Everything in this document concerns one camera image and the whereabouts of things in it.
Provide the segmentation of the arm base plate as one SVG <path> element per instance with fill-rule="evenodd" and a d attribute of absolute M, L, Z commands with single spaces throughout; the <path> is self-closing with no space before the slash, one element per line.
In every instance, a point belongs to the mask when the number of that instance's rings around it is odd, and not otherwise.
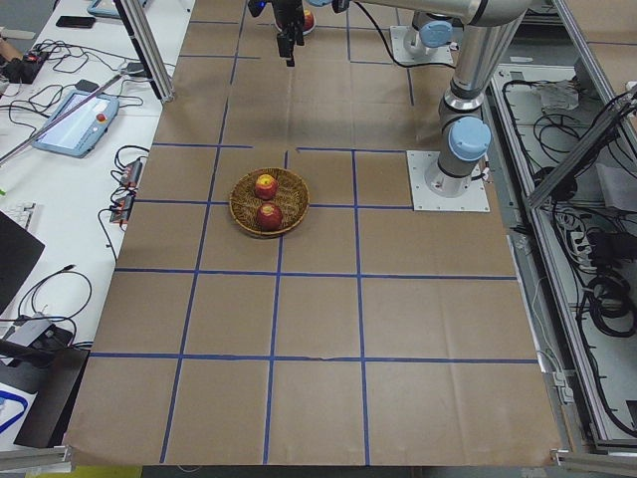
<path fill-rule="evenodd" d="M 468 176 L 455 178 L 439 168 L 438 156 L 438 151 L 406 151 L 413 210 L 489 213 L 480 164 Z"/>
<path fill-rule="evenodd" d="M 442 64 L 454 66 L 448 45 L 437 48 L 426 47 L 411 26 L 390 27 L 391 50 L 393 58 L 400 64 L 428 65 Z"/>

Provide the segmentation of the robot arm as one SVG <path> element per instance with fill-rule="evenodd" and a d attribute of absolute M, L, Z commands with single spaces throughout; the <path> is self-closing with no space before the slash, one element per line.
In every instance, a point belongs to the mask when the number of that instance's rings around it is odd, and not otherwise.
<path fill-rule="evenodd" d="M 279 56 L 286 61 L 288 67 L 295 65 L 294 48 L 303 46 L 305 37 L 316 27 L 316 20 L 311 10 L 304 8 L 302 1 L 249 1 L 248 8 L 251 15 L 257 18 L 261 15 L 267 4 L 271 4 L 275 16 L 277 33 L 277 46 Z M 412 69 L 426 65 L 444 66 L 454 69 L 451 63 L 432 62 L 402 63 L 394 56 L 393 50 L 380 29 L 376 20 L 361 2 L 354 1 L 378 33 L 388 57 L 396 66 L 403 69 Z M 426 15 L 428 21 L 422 25 L 412 23 L 411 29 L 404 34 L 406 42 L 404 49 L 412 50 L 413 55 L 426 55 L 427 50 L 437 50 L 450 45 L 453 37 L 453 25 L 450 17 L 443 15 Z"/>
<path fill-rule="evenodd" d="M 462 195 L 472 182 L 475 165 L 492 141 L 490 128 L 477 111 L 488 80 L 490 41 L 506 23 L 495 1 L 384 1 L 412 11 L 455 17 L 465 25 L 458 64 L 439 107 L 443 140 L 438 158 L 425 172 L 427 186 L 443 197 Z"/>

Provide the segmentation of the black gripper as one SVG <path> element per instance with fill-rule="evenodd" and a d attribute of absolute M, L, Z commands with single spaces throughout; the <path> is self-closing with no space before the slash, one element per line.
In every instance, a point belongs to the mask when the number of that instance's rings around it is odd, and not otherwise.
<path fill-rule="evenodd" d="M 303 2 L 301 0 L 273 0 L 272 5 L 276 25 L 280 30 L 284 30 L 277 35 L 279 56 L 285 60 L 288 67 L 292 68 L 295 65 L 295 39 L 298 46 L 305 44 Z M 296 29 L 295 39 L 288 30 L 285 30 L 290 27 L 300 27 Z"/>

